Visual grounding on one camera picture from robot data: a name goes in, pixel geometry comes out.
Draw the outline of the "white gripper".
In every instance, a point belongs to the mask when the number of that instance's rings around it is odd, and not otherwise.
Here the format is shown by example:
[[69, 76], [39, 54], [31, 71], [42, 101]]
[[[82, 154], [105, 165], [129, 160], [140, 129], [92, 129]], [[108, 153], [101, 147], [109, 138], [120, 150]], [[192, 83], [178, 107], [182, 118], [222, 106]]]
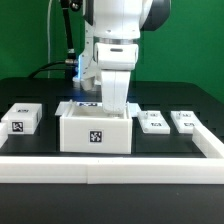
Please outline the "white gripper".
[[94, 59], [100, 70], [103, 110], [123, 114], [131, 71], [138, 60], [137, 44], [96, 43]]

